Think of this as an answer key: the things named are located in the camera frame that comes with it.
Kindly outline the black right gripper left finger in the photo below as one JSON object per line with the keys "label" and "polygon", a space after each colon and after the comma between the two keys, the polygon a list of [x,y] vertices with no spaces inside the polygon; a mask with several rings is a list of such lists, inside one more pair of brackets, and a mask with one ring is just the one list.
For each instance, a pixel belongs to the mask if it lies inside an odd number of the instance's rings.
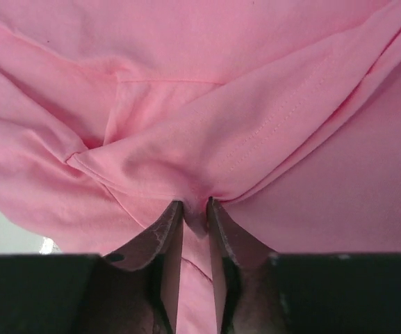
{"label": "black right gripper left finger", "polygon": [[96,254],[1,254],[0,333],[174,333],[183,205]]}

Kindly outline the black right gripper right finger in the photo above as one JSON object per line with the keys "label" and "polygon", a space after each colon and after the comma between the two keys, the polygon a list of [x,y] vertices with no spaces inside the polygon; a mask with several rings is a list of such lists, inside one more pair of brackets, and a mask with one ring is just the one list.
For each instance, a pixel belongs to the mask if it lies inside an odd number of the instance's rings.
{"label": "black right gripper right finger", "polygon": [[401,253],[279,253],[206,215],[219,333],[401,333]]}

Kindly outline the pink t shirt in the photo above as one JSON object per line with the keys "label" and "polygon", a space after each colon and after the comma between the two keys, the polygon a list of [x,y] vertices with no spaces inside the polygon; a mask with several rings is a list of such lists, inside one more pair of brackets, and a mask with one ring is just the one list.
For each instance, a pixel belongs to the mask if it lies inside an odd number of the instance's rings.
{"label": "pink t shirt", "polygon": [[0,210],[107,254],[186,206],[178,333],[214,333],[205,208],[286,253],[401,252],[401,1],[0,1]]}

